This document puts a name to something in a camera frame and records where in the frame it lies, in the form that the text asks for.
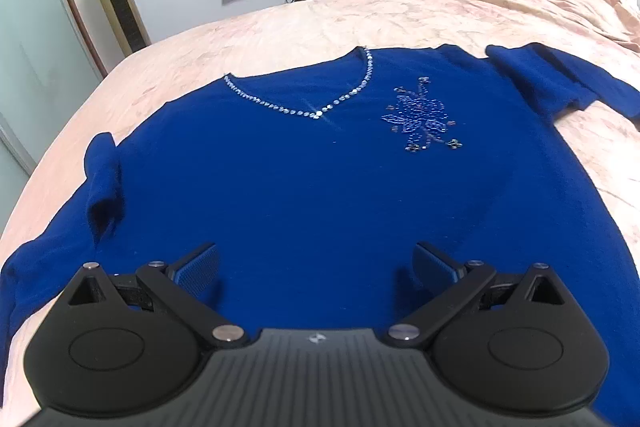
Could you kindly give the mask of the blue beaded sweater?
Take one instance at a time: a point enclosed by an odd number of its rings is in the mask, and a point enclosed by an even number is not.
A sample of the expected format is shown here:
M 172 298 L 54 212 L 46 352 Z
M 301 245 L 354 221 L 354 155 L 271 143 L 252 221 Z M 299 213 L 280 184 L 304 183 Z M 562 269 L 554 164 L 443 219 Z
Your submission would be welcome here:
M 600 102 L 639 117 L 639 93 L 531 43 L 356 49 L 169 102 L 122 142 L 96 135 L 86 179 L 1 272 L 1 342 L 87 261 L 126 273 L 204 243 L 205 299 L 250 333 L 384 329 L 428 290 L 412 247 L 518 272 L 549 263 L 610 354 L 597 411 L 639 421 L 639 279 L 555 118 Z

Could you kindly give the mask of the pink floral bed sheet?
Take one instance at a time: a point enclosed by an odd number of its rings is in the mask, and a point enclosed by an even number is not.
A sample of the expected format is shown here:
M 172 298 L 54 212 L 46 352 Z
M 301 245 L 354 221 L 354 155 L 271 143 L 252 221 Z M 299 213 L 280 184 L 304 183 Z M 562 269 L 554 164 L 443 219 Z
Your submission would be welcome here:
M 124 141 L 165 104 L 227 76 L 253 78 L 331 62 L 353 50 L 457 46 L 481 58 L 488 46 L 548 46 L 606 70 L 639 93 L 639 51 L 571 23 L 478 0 L 308 0 L 190 29 L 131 55 L 93 92 L 47 150 L 1 239 L 3 265 L 38 239 L 85 182 L 85 153 L 100 133 Z M 639 117 L 596 102 L 555 118 L 586 170 L 637 271 Z M 27 343 L 61 291 L 1 343 L 1 421 L 22 425 L 38 405 L 24 374 Z

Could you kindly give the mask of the frosted floral wardrobe door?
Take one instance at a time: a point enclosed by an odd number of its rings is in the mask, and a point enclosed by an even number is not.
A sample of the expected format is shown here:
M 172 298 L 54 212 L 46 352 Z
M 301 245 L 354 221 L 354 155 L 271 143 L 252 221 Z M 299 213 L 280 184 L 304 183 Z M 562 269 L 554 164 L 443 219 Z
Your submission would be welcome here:
M 1 223 L 101 76 L 63 0 L 1 2 Z

